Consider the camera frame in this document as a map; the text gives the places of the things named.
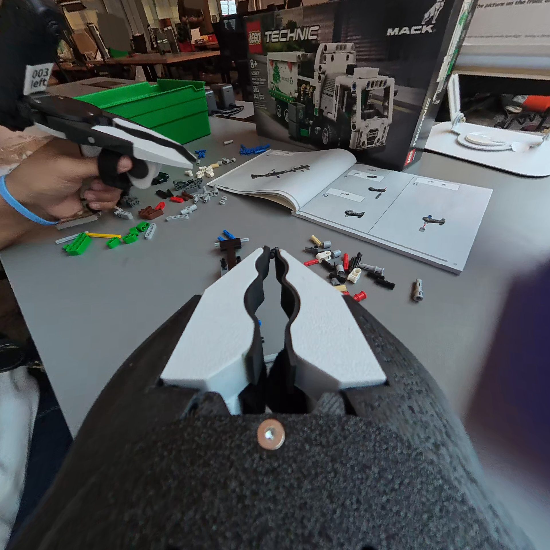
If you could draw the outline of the wooden workshop table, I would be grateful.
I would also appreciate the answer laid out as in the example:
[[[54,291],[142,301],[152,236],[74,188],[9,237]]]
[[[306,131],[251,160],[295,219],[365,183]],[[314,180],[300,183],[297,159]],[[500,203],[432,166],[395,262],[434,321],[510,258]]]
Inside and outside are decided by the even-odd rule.
[[[221,52],[219,50],[212,51],[197,51],[197,52],[180,52],[180,53],[135,53],[131,56],[121,57],[121,58],[109,58],[106,60],[90,60],[84,61],[82,64],[69,63],[69,62],[56,62],[59,70],[87,70],[92,67],[108,66],[108,65],[120,65],[120,66],[131,66],[138,65],[144,67],[155,67],[156,65],[161,65],[163,68],[163,73],[167,75],[168,78],[171,78],[171,72],[169,71],[170,66],[180,66],[183,64],[188,64],[190,71],[193,75],[193,80],[199,81],[200,70],[199,70],[199,61],[209,58],[216,58],[220,56]]]

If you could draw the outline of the open instruction booklet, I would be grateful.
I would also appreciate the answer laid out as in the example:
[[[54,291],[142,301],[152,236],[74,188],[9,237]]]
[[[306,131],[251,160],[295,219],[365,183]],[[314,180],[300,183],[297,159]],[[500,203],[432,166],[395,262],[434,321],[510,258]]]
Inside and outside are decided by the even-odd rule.
[[[358,164],[343,149],[268,150],[214,185],[454,274],[464,271],[493,193]]]

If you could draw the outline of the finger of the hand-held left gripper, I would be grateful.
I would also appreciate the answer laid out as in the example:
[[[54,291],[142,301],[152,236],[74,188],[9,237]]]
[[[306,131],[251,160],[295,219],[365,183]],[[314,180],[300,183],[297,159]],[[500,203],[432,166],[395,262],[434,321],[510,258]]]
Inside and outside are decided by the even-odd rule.
[[[122,152],[125,146],[131,146],[133,157],[166,164],[172,167],[191,168],[196,157],[179,143],[148,129],[125,126],[93,126],[96,134],[109,136],[111,149]]]
[[[165,161],[196,161],[196,157],[178,142],[132,121],[113,118],[113,127],[132,136],[136,141],[146,142],[146,145],[140,147],[146,148],[150,153],[158,153]]]

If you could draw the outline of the partly built lego assembly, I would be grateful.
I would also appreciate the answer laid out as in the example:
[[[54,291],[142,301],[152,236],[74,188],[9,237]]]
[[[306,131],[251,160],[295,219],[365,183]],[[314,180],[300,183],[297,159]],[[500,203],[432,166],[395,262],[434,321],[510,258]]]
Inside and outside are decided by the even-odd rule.
[[[221,258],[221,277],[240,263],[241,257],[239,251],[242,249],[243,244],[248,242],[248,237],[235,237],[228,230],[223,230],[222,234],[217,237],[215,248],[224,254],[224,257]]]

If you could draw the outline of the large spread of lego pieces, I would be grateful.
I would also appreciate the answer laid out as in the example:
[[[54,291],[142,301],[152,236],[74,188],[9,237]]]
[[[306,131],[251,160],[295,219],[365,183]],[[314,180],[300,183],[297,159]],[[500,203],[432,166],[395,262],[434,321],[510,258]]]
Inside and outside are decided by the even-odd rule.
[[[225,196],[220,196],[217,187],[210,183],[216,176],[220,167],[231,165],[236,162],[235,157],[222,157],[217,162],[203,164],[206,150],[196,150],[199,155],[195,170],[185,172],[186,179],[174,180],[173,189],[166,191],[157,190],[161,201],[156,205],[148,205],[141,210],[132,213],[117,207],[114,216],[128,222],[134,222],[125,228],[125,233],[120,234],[121,239],[101,239],[89,237],[84,230],[78,234],[60,238],[54,243],[60,246],[61,250],[71,257],[81,256],[97,240],[104,249],[114,250],[122,245],[134,244],[140,240],[151,240],[161,222],[186,221],[191,214],[197,211],[201,203],[209,203],[218,200],[220,205],[227,201]]]

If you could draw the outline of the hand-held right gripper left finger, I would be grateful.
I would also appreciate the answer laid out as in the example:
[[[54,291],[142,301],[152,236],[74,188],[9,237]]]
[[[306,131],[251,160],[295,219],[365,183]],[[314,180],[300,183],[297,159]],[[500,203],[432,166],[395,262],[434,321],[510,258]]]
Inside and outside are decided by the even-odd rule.
[[[200,297],[160,375],[163,384],[218,393],[230,414],[265,367],[256,311],[263,303],[270,248],[260,247]]]

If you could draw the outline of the white cardboard box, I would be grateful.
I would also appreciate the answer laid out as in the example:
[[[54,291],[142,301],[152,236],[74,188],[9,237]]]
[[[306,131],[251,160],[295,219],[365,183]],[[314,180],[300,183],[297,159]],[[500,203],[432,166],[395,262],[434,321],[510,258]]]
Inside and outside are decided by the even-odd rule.
[[[548,78],[549,1],[478,1],[455,71]]]

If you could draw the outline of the lego set box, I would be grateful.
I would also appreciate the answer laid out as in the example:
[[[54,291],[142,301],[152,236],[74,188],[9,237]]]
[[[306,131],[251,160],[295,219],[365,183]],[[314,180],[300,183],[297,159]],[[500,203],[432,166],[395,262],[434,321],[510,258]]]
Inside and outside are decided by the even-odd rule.
[[[244,18],[256,131],[401,171],[425,149],[477,1],[328,1]]]

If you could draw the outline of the person's left forearm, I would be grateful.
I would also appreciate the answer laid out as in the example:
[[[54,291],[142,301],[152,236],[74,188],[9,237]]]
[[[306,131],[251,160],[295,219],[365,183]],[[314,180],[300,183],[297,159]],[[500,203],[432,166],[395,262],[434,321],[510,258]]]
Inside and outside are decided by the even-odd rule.
[[[57,221],[59,215],[54,214],[54,206],[48,204],[29,182],[23,179],[20,181],[15,175],[7,175],[4,178],[4,188],[10,196],[26,210],[30,211],[32,219],[23,215],[4,196],[1,196],[1,249],[9,247],[29,231],[37,228],[40,224],[34,221],[41,218],[48,222]]]

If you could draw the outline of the green plastic bin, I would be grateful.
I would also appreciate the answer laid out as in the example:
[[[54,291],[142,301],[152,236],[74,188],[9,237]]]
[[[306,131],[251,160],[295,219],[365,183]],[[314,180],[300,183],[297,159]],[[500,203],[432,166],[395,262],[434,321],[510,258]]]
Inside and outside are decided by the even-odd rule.
[[[211,133],[205,83],[159,79],[77,97],[182,145]]]

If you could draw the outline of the blue wristband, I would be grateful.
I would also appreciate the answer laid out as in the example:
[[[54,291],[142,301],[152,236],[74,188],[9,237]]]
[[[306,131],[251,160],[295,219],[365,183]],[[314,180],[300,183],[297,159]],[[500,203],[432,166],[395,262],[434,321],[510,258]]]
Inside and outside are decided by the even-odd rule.
[[[42,225],[42,226],[52,226],[52,225],[58,225],[59,221],[50,221],[47,219],[44,219],[28,208],[26,208],[23,204],[18,202],[9,192],[6,181],[5,181],[5,175],[1,175],[1,197],[4,200],[4,202],[10,206],[13,210],[15,210],[18,214],[22,215],[27,220]]]

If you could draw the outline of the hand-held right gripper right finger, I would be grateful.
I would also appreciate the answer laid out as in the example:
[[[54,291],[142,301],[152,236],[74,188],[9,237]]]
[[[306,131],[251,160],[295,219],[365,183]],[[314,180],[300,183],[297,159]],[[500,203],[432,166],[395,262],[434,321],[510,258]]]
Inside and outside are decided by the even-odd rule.
[[[384,385],[387,376],[354,315],[362,307],[288,252],[274,249],[273,259],[288,317],[273,364],[273,410],[303,414],[325,393]]]

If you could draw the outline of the white flat stand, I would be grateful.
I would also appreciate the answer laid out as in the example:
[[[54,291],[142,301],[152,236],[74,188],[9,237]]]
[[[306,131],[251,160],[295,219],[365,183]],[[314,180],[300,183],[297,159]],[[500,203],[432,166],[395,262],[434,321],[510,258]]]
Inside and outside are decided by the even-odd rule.
[[[549,176],[549,131],[528,135],[467,123],[456,72],[447,93],[450,121],[432,127],[425,150],[519,176]]]

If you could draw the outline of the person's blue jeans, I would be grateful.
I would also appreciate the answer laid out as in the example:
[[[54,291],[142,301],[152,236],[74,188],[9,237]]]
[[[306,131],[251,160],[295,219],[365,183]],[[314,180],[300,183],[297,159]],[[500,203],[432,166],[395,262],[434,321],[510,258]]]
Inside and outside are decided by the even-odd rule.
[[[50,488],[70,446],[72,435],[47,377],[38,378],[40,399],[34,423],[26,478],[13,531],[32,515]]]

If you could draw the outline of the small cluster of lego pins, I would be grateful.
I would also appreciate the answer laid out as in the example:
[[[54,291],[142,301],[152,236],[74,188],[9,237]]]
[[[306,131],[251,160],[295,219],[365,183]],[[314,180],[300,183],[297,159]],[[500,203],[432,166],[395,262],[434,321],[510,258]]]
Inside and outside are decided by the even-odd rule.
[[[347,286],[357,284],[362,278],[371,279],[375,285],[386,290],[395,288],[395,283],[387,279],[385,269],[364,262],[361,252],[350,256],[340,249],[334,249],[331,241],[320,240],[314,235],[310,237],[310,242],[304,251],[311,254],[312,259],[305,261],[304,266],[319,266],[323,269],[329,284],[342,295],[350,295]]]

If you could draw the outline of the dark purple blurred cloth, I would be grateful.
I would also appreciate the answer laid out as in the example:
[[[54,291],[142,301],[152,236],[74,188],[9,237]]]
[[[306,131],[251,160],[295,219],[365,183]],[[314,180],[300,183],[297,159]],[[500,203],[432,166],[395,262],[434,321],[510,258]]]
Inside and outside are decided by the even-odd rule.
[[[466,427],[490,488],[549,549],[549,261],[512,281]]]

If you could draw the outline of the person's left hand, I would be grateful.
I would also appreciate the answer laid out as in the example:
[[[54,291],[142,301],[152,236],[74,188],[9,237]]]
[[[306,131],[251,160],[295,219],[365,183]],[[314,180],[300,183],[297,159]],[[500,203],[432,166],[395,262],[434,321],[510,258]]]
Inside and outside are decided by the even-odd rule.
[[[111,210],[122,194],[100,178],[96,157],[84,157],[78,145],[57,139],[24,159],[5,185],[13,199],[49,221],[77,215],[81,199],[94,211]]]

